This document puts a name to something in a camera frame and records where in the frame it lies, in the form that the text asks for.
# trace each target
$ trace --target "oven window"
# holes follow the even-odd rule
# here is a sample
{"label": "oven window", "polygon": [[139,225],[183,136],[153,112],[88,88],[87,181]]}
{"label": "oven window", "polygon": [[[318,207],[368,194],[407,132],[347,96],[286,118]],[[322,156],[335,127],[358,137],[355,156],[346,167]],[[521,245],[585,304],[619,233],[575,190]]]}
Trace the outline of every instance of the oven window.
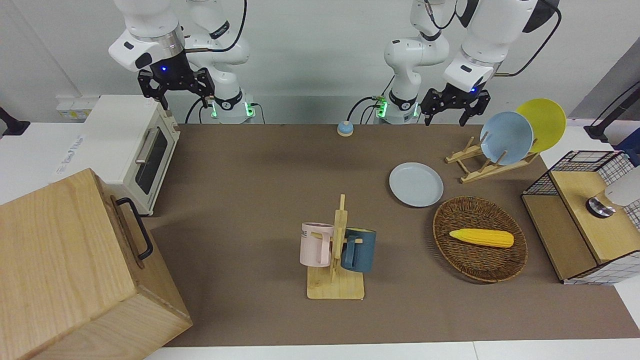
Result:
{"label": "oven window", "polygon": [[146,164],[140,165],[140,168],[138,169],[138,173],[136,174],[136,183],[147,195],[149,195],[149,191],[151,191],[151,186],[154,183],[158,169],[160,169],[160,163],[162,162],[167,145],[168,142],[166,141],[166,137],[164,137],[162,131],[159,131],[156,143],[151,150],[151,155],[149,155],[149,160]]}

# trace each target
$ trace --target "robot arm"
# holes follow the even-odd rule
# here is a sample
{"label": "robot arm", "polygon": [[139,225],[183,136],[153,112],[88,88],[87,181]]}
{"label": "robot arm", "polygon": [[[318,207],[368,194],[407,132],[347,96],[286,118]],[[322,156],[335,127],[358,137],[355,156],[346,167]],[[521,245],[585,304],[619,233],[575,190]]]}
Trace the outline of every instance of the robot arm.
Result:
{"label": "robot arm", "polygon": [[[209,71],[193,71],[187,61],[184,36],[169,0],[115,0],[127,29],[109,48],[109,54],[130,71],[138,71],[144,96],[168,110],[167,90],[188,90],[204,100],[213,96]],[[158,86],[153,88],[151,81]]]}
{"label": "robot arm", "polygon": [[[445,0],[431,2],[432,14],[440,20]],[[411,23],[420,35],[393,40],[385,49],[385,61],[394,70],[393,82],[384,94],[389,102],[384,119],[390,124],[404,124],[418,116],[416,100],[422,78],[415,68],[442,63],[449,55],[449,42],[433,24],[425,6],[424,0],[413,0]]]}
{"label": "robot arm", "polygon": [[449,108],[464,109],[460,126],[474,115],[482,115],[491,97],[483,90],[493,77],[531,17],[538,0],[483,0],[479,2],[467,37],[445,69],[444,90],[429,89],[420,104],[429,125],[433,115]]}
{"label": "robot arm", "polygon": [[188,53],[190,63],[206,68],[216,87],[211,106],[213,115],[225,124],[239,124],[253,116],[253,98],[238,82],[229,65],[240,65],[249,59],[249,45],[231,28],[218,0],[188,0],[191,17],[202,29],[186,39],[188,49],[208,49],[207,52]]}
{"label": "robot arm", "polygon": [[[413,27],[420,31],[423,40],[422,54],[429,56],[434,49],[438,49],[437,41],[446,42],[440,34],[440,30],[435,26],[442,14],[442,6],[446,0],[414,0],[411,20]],[[453,58],[444,72],[444,79],[447,84],[443,91],[439,92],[433,88],[429,89],[424,100],[420,104],[421,112],[425,115],[425,123],[429,125],[433,115],[450,108],[464,109],[465,112],[460,118],[460,125],[463,126],[467,120],[474,115],[481,115],[491,97],[486,90],[483,90],[486,82],[491,79],[500,64],[507,56],[510,45],[520,36],[523,31],[532,31],[541,23],[548,20],[542,19],[537,26],[529,26],[529,19],[537,10],[536,4],[539,0],[468,0],[467,9],[460,21],[467,28],[467,37],[462,43],[458,54]],[[394,40],[399,44],[404,44],[403,40]],[[402,53],[409,53],[412,48],[410,43],[399,49]],[[408,60],[409,56],[396,56],[396,61],[389,62],[388,54],[392,45],[387,46],[385,59],[394,69],[398,81],[386,96],[389,99],[389,109],[387,113],[399,114],[404,117],[404,121],[389,121],[391,123],[403,123],[408,118],[411,108],[403,108],[405,102],[394,101],[397,94],[402,94],[404,99],[412,99],[417,96],[417,89],[420,87],[420,77],[413,75],[413,81],[407,81],[398,69],[403,67],[413,68],[419,65],[433,65],[442,63],[445,59],[441,56],[434,56],[433,64],[417,63]]]}
{"label": "robot arm", "polygon": [[[221,122],[240,123],[253,115],[249,112],[251,97],[228,67],[245,63],[249,47],[231,28],[218,0],[187,0],[193,20],[202,29],[202,34],[187,39],[170,0],[115,0],[115,4],[127,29],[111,45],[109,54],[126,69],[138,71],[146,97],[168,109],[167,90],[188,90],[199,95],[205,107],[209,106],[206,98],[213,99],[214,114]],[[244,5],[243,24],[246,0]],[[194,72],[190,64],[199,70]]]}

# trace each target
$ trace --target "table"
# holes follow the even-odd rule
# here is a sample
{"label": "table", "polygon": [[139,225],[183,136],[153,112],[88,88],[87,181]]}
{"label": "table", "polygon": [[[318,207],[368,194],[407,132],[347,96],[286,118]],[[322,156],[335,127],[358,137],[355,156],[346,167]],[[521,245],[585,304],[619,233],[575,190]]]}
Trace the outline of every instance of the table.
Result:
{"label": "table", "polygon": [[[184,126],[145,220],[195,323],[170,346],[638,337],[614,288],[558,283],[519,198],[542,161],[457,182],[461,170],[443,158],[479,131],[369,126],[340,138],[335,126]],[[510,213],[529,246],[523,273],[477,285],[438,261],[429,240],[436,208],[408,208],[388,190],[389,172],[405,161],[440,173],[442,200],[475,195]],[[331,222],[340,193],[350,225],[378,230],[367,295],[307,300],[300,223]],[[330,332],[336,317],[340,331]]]}

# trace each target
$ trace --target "woven basket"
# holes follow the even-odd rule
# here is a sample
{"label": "woven basket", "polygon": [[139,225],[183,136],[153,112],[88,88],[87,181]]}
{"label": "woven basket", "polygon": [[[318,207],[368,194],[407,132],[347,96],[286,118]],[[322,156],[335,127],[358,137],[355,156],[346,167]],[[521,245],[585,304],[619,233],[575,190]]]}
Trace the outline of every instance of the woven basket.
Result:
{"label": "woven basket", "polygon": [[[513,246],[475,245],[449,235],[449,231],[465,227],[508,231],[514,236]],[[475,280],[509,280],[527,263],[527,242],[518,224],[498,205],[479,197],[455,197],[440,205],[433,218],[433,236],[444,258]]]}

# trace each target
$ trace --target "sticker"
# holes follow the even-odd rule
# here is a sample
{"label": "sticker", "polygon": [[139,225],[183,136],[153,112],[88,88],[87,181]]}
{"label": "sticker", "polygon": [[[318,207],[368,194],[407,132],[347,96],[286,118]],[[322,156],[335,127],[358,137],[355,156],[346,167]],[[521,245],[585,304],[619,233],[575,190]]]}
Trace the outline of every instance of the sticker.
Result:
{"label": "sticker", "polygon": [[69,147],[69,150],[67,150],[67,153],[65,154],[65,157],[62,159],[62,161],[58,165],[58,168],[56,169],[56,174],[64,174],[67,171],[67,166],[74,159],[74,156],[76,156],[76,152],[78,151],[78,149],[80,149],[80,146],[82,146],[82,144],[84,143],[84,138],[85,138],[85,135],[78,135],[76,140],[74,140],[74,143],[71,144],[71,146]]}

